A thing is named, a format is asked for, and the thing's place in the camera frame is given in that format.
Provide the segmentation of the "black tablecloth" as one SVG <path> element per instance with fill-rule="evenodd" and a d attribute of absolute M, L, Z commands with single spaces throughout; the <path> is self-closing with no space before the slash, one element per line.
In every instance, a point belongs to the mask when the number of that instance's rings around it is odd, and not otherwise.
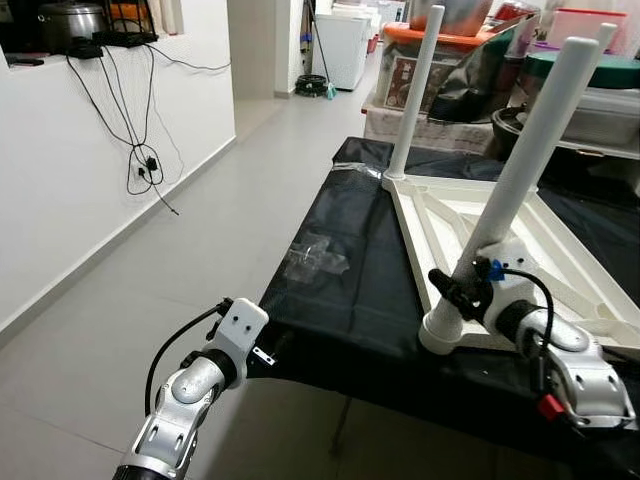
<path fill-rule="evenodd" d="M 387 168 L 388 142 L 349 137 L 335 151 L 335 163 L 366 163 Z M 387 356 L 410 355 L 420 346 L 417 330 L 424 315 L 410 256 L 401 239 L 392 197 L 375 180 L 348 172 L 329 172 L 296 238 L 329 236 L 346 256 L 340 275 L 320 273 L 312 283 L 292 282 L 276 269 L 260 300 L 269 315 L 259 344 L 276 360 L 283 335 L 303 334 L 351 342 Z"/>

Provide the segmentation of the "grey metal table leg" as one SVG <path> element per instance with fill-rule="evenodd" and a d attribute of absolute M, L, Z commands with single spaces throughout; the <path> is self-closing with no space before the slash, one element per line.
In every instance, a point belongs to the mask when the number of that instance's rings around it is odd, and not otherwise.
<path fill-rule="evenodd" d="M 328 454 L 330 458 L 337 458 L 340 454 L 340 451 L 342 451 L 342 438 L 344 429 L 346 429 L 352 401 L 353 399 L 351 397 L 346 397 L 343 399 L 342 406 L 340 406 L 337 421 L 335 421 L 332 435 L 330 435 L 328 448 L 326 448 L 326 454 Z"/>

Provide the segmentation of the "clear tape cross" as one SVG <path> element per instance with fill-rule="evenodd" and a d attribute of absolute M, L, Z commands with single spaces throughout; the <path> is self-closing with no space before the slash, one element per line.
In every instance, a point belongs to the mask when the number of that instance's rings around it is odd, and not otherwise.
<path fill-rule="evenodd" d="M 329 236 L 303 233 L 285 252 L 283 276 L 292 282 L 312 283 L 320 273 L 340 275 L 349 269 L 346 256 L 334 250 Z"/>

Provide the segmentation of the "clear tape strip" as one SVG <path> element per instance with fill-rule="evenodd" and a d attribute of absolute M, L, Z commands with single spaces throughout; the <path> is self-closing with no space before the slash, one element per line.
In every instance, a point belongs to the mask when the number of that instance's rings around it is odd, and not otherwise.
<path fill-rule="evenodd" d="M 367 165 L 366 163 L 335 163 L 330 172 L 348 172 L 357 177 L 364 177 L 375 180 L 375 182 L 381 183 L 383 180 L 383 170 L 375 168 L 375 166 Z"/>

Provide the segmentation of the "black wok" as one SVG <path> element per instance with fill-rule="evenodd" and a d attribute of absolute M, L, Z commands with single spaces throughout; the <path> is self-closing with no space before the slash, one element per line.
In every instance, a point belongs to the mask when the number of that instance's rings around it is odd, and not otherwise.
<path fill-rule="evenodd" d="M 492 114 L 493 141 L 489 155 L 504 163 L 512 154 L 515 143 L 522 131 L 524 122 L 529 116 L 525 106 L 512 106 L 494 111 Z"/>

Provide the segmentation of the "shiny black bag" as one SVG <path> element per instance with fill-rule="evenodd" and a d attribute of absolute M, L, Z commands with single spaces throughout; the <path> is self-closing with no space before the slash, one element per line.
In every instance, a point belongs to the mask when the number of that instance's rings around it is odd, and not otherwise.
<path fill-rule="evenodd" d="M 428 115 L 439 122 L 475 123 L 506 108 L 535 28 L 509 27 L 463 55 L 428 87 Z"/>

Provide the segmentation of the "orange-lidded storage box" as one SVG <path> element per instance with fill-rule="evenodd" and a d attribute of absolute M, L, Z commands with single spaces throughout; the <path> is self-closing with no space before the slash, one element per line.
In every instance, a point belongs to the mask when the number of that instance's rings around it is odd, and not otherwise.
<path fill-rule="evenodd" d="M 381 28 L 385 47 L 372 104 L 396 110 L 404 108 L 413 72 L 415 72 L 422 36 L 424 32 L 411 29 L 410 24 L 406 22 L 390 22 Z M 428 87 L 433 84 L 433 81 L 442 81 L 445 70 L 456 65 L 463 55 L 476 49 L 493 36 L 495 36 L 494 32 L 485 31 L 485 29 L 472 37 L 438 36 L 433 60 L 431 60 L 428 86 L 426 86 L 425 95 L 422 96 L 422 110 L 425 113 L 429 111 Z"/>

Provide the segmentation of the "clear plastic storage container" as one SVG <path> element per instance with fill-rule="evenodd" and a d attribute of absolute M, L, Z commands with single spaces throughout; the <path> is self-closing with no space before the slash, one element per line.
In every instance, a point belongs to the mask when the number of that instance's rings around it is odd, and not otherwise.
<path fill-rule="evenodd" d="M 639 151 L 640 90 L 586 88 L 561 140 Z"/>

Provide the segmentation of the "white chest freezer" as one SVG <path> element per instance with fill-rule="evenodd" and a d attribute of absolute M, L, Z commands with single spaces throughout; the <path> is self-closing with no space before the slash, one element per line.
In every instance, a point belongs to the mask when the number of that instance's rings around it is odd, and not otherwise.
<path fill-rule="evenodd" d="M 316 73 L 334 88 L 355 91 L 365 73 L 378 15 L 369 12 L 317 13 Z"/>

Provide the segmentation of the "green pot lid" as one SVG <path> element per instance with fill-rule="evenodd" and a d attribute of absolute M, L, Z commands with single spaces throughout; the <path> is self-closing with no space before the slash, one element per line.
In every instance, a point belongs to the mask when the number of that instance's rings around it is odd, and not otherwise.
<path fill-rule="evenodd" d="M 556 64 L 558 56 L 556 51 L 530 52 L 525 58 L 522 73 L 545 79 Z M 591 74 L 588 87 L 604 90 L 639 90 L 640 61 L 636 58 L 603 55 Z"/>

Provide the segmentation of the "steel cooking pot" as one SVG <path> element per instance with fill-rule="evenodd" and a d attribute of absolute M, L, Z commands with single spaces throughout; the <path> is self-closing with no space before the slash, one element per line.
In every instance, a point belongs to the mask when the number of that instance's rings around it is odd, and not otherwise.
<path fill-rule="evenodd" d="M 431 8 L 444 6 L 439 32 L 442 35 L 475 36 L 495 0 L 406 0 L 406 19 L 411 29 L 425 31 Z"/>

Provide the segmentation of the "translucent pink plastic container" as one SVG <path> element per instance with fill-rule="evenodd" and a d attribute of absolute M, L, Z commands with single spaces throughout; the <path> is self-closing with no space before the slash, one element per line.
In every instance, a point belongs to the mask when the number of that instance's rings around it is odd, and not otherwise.
<path fill-rule="evenodd" d="M 604 23 L 617 26 L 609 45 L 608 52 L 617 54 L 625 45 L 625 26 L 628 14 L 623 12 L 607 12 L 607 10 L 558 8 L 552 14 L 552 23 L 544 42 L 552 47 L 561 47 L 568 37 L 595 38 L 600 26 Z"/>

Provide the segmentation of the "silver rice cooker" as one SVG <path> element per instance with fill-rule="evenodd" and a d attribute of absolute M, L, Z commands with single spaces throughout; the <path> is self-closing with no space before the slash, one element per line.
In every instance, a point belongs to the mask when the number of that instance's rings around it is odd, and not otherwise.
<path fill-rule="evenodd" d="M 108 26 L 104 6 L 72 1 L 38 6 L 37 22 L 44 46 L 54 54 L 67 51 L 77 38 L 91 40 Z"/>

